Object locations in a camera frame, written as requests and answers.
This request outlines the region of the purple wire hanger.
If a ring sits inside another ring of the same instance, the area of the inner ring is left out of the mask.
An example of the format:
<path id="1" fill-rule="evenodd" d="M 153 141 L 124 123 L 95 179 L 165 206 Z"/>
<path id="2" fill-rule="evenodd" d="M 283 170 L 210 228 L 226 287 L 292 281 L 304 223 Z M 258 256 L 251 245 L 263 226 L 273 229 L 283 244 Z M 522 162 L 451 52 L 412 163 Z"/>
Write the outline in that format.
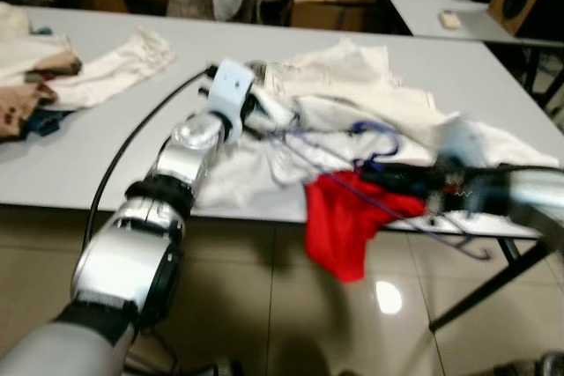
<path id="1" fill-rule="evenodd" d="M 311 129 L 290 125 L 277 129 L 262 130 L 261 133 L 259 133 L 259 137 L 267 140 L 278 140 L 281 145 L 292 151 L 294 156 L 302 159 L 303 162 L 307 163 L 307 166 L 314 168 L 318 174 L 328 174 L 333 181 L 339 184 L 339 186 L 349 190 L 351 194 L 354 194 L 359 199 L 363 200 L 364 203 L 369 203 L 371 206 L 377 207 L 378 210 L 388 212 L 388 214 L 395 219 L 396 223 L 404 222 L 411 228 L 411 230 L 420 232 L 420 234 L 426 235 L 428 238 L 438 240 L 438 242 L 444 246 L 454 248 L 454 250 L 459 253 L 462 253 L 463 255 L 468 256 L 468 258 L 472 258 L 476 261 L 488 261 L 492 258 L 491 253 L 484 250 L 484 248 L 477 252 L 468 248 L 471 240 L 476 238 L 477 235 L 475 232 L 468 232 L 466 227 L 456 223 L 454 219 L 448 218 L 444 212 L 432 212 L 431 215 L 447 220 L 449 224 L 452 224 L 456 230 L 455 235 L 462 239 L 459 240 L 459 242 L 452 240 L 451 236 L 448 234 L 440 234 L 439 232 L 427 230 L 422 225 L 414 222 L 411 218 L 406 217 L 406 215 L 402 214 L 402 212 L 394 211 L 390 206 L 388 206 L 388 204 L 379 202 L 379 200 L 375 199 L 374 196 L 363 195 L 358 189 L 354 189 L 354 187 L 350 186 L 350 184 L 346 184 L 342 179 L 339 179 L 338 176 L 334 176 L 333 171 L 331 171 L 330 168 L 324 166 L 321 162 L 318 162 L 317 159 L 313 158 L 313 156 L 307 154 L 301 148 L 290 145 L 291 140 L 299 140 L 300 143 L 306 145 L 310 150 L 321 151 L 322 154 L 330 156 L 336 161 L 349 164 L 349 167 L 352 168 L 352 170 L 384 171 L 386 170 L 386 166 L 380 162 L 380 159 L 387 158 L 388 156 L 396 156 L 400 151 L 400 146 L 402 146 L 402 143 L 400 143 L 400 134 L 397 130 L 395 130 L 395 128 L 392 128 L 390 125 L 386 125 L 386 123 L 374 122 L 374 120 L 360 120 L 359 122 L 355 122 L 346 131 L 347 134 L 361 135 L 364 133 L 376 133 L 382 135 L 383 138 L 390 140 L 390 148 L 387 148 L 387 150 L 374 151 L 374 153 L 370 153 L 367 156 L 359 156 L 358 158 L 355 158 L 355 156 L 346 156 L 343 153 L 334 151 L 333 148 L 316 143 L 315 140 L 308 137 L 313 133 L 314 131 Z"/>

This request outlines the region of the red garment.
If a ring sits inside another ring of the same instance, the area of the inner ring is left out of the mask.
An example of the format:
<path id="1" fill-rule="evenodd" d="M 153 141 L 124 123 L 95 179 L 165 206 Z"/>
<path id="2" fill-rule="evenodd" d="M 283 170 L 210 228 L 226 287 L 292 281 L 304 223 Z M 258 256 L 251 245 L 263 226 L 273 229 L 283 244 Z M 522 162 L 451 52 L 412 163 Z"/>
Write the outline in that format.
<path id="1" fill-rule="evenodd" d="M 305 196 L 307 255 L 343 283 L 364 278 L 366 246 L 380 228 L 426 211 L 422 199 L 363 181 L 355 170 L 317 176 Z"/>

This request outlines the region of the cream garment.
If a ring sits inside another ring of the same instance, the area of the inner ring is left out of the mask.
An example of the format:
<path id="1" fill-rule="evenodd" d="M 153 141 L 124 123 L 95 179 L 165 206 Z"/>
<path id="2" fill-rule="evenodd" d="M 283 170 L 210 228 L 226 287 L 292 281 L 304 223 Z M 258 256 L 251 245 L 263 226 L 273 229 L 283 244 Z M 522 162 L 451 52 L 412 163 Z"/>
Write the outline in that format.
<path id="1" fill-rule="evenodd" d="M 411 137 L 427 137 L 447 115 L 427 91 L 403 85 L 384 46 L 341 39 L 336 45 L 267 63 L 266 90 L 318 129 L 380 120 Z"/>

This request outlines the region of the cardboard box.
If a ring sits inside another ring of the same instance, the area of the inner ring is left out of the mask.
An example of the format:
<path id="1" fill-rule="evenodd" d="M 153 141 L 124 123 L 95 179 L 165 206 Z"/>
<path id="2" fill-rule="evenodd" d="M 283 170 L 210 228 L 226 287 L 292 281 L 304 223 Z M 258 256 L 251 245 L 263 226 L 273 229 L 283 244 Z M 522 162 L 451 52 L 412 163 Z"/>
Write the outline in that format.
<path id="1" fill-rule="evenodd" d="M 370 33 L 377 25 L 378 0 L 293 0 L 289 26 Z"/>

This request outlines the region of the black table leg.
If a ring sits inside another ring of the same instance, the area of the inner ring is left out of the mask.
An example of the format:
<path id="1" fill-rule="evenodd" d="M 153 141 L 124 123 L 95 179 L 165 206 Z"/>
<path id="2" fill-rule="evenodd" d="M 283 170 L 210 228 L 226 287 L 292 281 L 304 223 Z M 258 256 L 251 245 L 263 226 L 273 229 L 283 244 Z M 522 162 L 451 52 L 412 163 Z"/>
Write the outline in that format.
<path id="1" fill-rule="evenodd" d="M 551 247 L 543 240 L 523 239 L 523 238 L 496 238 L 497 244 L 501 249 L 502 255 L 507 261 L 507 267 L 497 272 L 492 278 L 486 280 L 479 287 L 474 289 L 471 294 L 464 296 L 458 303 L 447 309 L 446 312 L 428 323 L 428 330 L 436 333 L 441 328 L 446 327 L 451 322 L 459 319 L 475 306 L 482 304 L 485 299 L 494 295 L 511 281 L 515 281 L 522 276 L 525 271 L 541 263 L 551 254 Z"/>

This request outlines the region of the beige remote control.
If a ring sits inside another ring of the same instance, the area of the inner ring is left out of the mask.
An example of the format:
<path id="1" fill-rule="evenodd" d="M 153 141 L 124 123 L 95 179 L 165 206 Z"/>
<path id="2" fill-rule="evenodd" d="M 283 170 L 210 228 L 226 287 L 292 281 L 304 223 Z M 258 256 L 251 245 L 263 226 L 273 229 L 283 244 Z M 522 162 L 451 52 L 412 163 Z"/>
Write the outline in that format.
<path id="1" fill-rule="evenodd" d="M 443 11 L 439 14 L 440 26 L 444 30 L 455 31 L 462 29 L 462 20 L 454 11 Z"/>

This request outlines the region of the dark blue garment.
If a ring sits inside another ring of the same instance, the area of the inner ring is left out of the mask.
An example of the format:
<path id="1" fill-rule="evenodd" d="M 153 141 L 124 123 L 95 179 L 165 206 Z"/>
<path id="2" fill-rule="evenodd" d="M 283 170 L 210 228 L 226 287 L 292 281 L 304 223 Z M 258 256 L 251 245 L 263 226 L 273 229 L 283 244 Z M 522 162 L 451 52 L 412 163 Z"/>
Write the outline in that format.
<path id="1" fill-rule="evenodd" d="M 56 133 L 61 127 L 61 122 L 70 114 L 72 111 L 47 110 L 37 107 L 21 126 L 20 138 L 26 139 L 31 135 L 45 137 Z"/>

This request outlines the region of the brown garment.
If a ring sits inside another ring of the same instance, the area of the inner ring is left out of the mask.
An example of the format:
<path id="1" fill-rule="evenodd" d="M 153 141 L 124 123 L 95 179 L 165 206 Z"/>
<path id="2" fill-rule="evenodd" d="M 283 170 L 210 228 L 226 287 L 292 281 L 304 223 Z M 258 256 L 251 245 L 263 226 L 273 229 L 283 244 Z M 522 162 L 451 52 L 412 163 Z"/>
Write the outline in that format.
<path id="1" fill-rule="evenodd" d="M 76 77 L 82 63 L 73 53 L 52 55 L 26 71 L 23 81 L 0 83 L 0 143 L 20 138 L 21 126 L 35 109 L 52 110 L 59 94 L 46 85 L 61 77 Z"/>

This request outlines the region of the beige folded garment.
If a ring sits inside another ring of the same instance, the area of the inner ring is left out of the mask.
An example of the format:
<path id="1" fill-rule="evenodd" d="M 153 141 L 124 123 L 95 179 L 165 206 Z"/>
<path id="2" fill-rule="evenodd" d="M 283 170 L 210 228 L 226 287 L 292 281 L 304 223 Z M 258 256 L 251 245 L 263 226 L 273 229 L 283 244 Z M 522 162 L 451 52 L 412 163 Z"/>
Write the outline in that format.
<path id="1" fill-rule="evenodd" d="M 52 55 L 72 53 L 65 35 L 33 34 L 31 17 L 20 7 L 0 2 L 0 83 L 23 81 L 26 71 Z"/>

